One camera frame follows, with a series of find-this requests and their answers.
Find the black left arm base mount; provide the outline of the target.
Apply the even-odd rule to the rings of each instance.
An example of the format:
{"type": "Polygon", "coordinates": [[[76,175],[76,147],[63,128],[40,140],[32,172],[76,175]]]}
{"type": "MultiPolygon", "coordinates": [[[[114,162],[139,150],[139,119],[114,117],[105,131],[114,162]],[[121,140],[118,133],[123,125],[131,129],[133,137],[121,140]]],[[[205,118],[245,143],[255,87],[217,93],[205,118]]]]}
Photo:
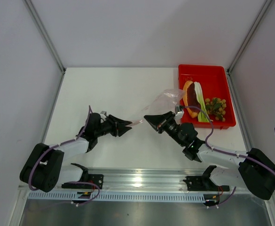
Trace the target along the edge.
{"type": "Polygon", "coordinates": [[[62,184],[62,188],[66,189],[96,189],[98,186],[102,189],[103,185],[103,174],[84,174],[79,180],[73,182],[67,181],[62,184]]]}

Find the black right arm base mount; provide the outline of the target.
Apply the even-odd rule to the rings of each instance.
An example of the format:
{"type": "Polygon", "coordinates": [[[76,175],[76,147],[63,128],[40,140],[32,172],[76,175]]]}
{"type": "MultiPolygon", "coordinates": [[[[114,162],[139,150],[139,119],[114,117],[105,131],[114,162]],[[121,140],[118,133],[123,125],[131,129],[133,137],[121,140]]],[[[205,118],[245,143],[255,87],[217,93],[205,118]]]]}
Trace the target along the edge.
{"type": "Polygon", "coordinates": [[[229,186],[217,186],[208,177],[204,176],[186,176],[183,182],[186,184],[188,191],[230,191],[229,186]]]}

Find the clear pink zip top bag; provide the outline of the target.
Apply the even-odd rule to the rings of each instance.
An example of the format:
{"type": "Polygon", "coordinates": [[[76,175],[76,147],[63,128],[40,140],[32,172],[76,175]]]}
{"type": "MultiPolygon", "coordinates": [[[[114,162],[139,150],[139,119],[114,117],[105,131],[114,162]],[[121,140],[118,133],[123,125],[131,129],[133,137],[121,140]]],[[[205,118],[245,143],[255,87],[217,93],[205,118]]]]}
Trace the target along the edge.
{"type": "Polygon", "coordinates": [[[131,116],[129,121],[132,124],[129,127],[143,123],[145,115],[160,115],[169,111],[175,113],[175,106],[180,105],[185,93],[182,89],[166,89],[162,91],[154,100],[131,116]]]}

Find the yellow longan fruit bunch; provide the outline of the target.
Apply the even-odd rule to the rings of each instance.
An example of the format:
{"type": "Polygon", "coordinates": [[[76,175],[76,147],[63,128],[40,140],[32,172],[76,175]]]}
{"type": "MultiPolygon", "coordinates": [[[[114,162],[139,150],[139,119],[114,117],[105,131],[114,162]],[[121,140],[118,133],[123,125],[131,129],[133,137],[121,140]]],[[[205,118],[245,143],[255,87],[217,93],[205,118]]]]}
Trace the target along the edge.
{"type": "Polygon", "coordinates": [[[226,100],[214,97],[212,99],[206,98],[204,100],[207,114],[213,117],[217,121],[225,121],[226,114],[226,100]]]}

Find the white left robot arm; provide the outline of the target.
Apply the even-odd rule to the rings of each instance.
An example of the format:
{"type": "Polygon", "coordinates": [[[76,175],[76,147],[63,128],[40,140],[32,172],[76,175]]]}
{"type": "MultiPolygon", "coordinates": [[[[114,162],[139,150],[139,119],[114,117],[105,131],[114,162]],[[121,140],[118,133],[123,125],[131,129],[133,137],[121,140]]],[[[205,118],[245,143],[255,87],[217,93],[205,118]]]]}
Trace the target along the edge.
{"type": "Polygon", "coordinates": [[[32,191],[46,193],[58,183],[67,183],[66,177],[60,176],[65,160],[90,152],[102,136],[121,137],[132,129],[131,124],[131,121],[111,114],[88,113],[84,126],[73,139],[53,146],[36,144],[20,172],[20,181],[26,183],[32,191]]]}

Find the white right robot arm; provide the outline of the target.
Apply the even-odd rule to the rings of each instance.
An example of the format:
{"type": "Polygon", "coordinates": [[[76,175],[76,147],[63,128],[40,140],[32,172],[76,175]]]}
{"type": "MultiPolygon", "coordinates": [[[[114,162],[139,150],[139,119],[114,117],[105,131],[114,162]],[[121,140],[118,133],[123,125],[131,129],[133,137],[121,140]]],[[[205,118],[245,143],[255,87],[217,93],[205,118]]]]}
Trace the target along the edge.
{"type": "Polygon", "coordinates": [[[229,191],[231,186],[244,188],[263,200],[275,191],[275,164],[259,149],[248,152],[221,150],[199,139],[191,123],[178,124],[175,114],[145,115],[144,119],[159,134],[165,132],[182,146],[191,161],[209,163],[201,176],[187,176],[189,191],[229,191]]]}

